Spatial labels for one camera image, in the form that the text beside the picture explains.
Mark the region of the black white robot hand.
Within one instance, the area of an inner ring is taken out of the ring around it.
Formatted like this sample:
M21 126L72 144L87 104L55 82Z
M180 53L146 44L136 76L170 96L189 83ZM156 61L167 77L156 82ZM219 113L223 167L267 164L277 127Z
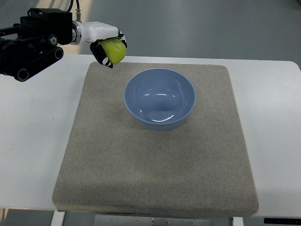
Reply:
M127 48L127 41L125 35L115 26L101 22L81 23L78 21L74 21L72 24L71 44L79 45L83 42L89 42L92 54L94 55L97 62L101 65L103 65L100 62L103 50L101 50L99 41L111 38L117 38L121 40Z

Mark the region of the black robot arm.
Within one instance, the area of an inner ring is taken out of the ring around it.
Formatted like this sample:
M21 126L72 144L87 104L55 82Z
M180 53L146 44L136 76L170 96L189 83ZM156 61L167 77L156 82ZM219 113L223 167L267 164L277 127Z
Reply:
M63 58L62 45L75 42L78 35L72 21L72 6L80 20L79 1L67 10L31 8L20 23L0 31L0 72L24 82Z

